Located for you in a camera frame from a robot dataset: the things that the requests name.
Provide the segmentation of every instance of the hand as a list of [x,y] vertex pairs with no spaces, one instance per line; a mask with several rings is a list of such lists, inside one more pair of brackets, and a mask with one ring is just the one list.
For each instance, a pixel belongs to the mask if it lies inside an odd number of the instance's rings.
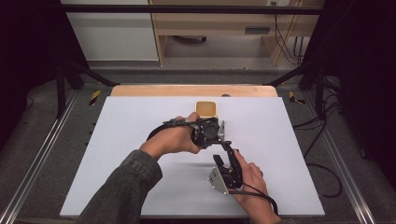
[[[237,151],[234,151],[234,155],[238,160],[242,168],[242,176],[244,177],[244,185],[242,191],[259,193],[259,191],[268,195],[267,187],[264,179],[262,178],[262,172],[260,168],[256,166],[253,162],[247,163],[244,157]],[[243,194],[233,194],[236,201],[244,208],[249,217],[256,224],[267,224],[267,223],[277,223],[280,221],[272,208],[272,205],[264,198],[251,195]]]
[[[187,120],[196,121],[198,118],[199,115],[193,112],[187,117]],[[196,154],[200,148],[191,141],[191,132],[192,128],[188,126],[162,130],[145,142],[140,150],[148,153],[155,160],[167,153],[188,151]]]

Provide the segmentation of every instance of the small square object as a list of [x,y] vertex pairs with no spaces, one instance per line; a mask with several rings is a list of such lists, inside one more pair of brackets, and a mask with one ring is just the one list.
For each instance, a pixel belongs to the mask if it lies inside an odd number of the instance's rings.
[[195,103],[195,112],[197,112],[202,119],[217,117],[218,107],[216,103],[212,101],[198,101]]

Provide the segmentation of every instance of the table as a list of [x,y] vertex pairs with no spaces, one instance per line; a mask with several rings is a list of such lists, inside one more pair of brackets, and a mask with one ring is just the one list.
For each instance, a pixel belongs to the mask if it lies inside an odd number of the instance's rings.
[[[279,7],[322,7],[324,0],[276,1]],[[197,5],[197,6],[271,6],[270,0],[149,0],[150,5]],[[310,37],[315,29],[317,15],[278,15],[276,34],[274,15],[255,14],[183,14],[152,13],[154,35],[160,64],[164,64],[166,42],[169,35],[260,35],[270,56],[272,65],[279,65],[282,49],[291,36]]]
[[[191,96],[197,92],[205,96]],[[246,97],[249,92],[254,97]],[[224,93],[244,97],[220,97]],[[77,217],[109,174],[151,130],[170,116],[188,115],[198,100],[217,102],[219,118],[226,121],[226,140],[233,141],[232,146],[248,161],[262,168],[281,216],[324,215],[283,101],[273,87],[160,85],[118,86],[106,99],[61,216]],[[148,194],[142,218],[247,217],[231,195],[218,193],[206,180],[215,165],[213,154],[227,158],[221,146],[197,155],[161,157],[163,179]]]

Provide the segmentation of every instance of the metal bracket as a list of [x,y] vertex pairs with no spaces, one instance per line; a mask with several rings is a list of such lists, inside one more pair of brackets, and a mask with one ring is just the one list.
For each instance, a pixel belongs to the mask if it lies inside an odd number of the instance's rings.
[[221,177],[221,173],[218,166],[213,167],[213,170],[212,172],[210,172],[210,175],[207,178],[207,180],[212,185],[213,189],[223,194],[229,194],[229,191],[224,183],[224,180]]

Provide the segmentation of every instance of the person's right hand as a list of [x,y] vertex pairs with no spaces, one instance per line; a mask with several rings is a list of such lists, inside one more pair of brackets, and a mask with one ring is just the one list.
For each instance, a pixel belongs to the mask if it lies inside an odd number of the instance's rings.
[[[262,178],[260,168],[253,162],[247,163],[244,157],[237,150],[234,151],[234,155],[241,165],[244,184],[250,185],[268,195],[267,187],[264,179]],[[250,188],[247,185],[242,187],[242,191],[259,193],[257,190]],[[280,221],[280,217],[274,213],[272,205],[266,199],[243,194],[233,194],[233,196],[244,208],[254,223],[267,224],[277,223]]]

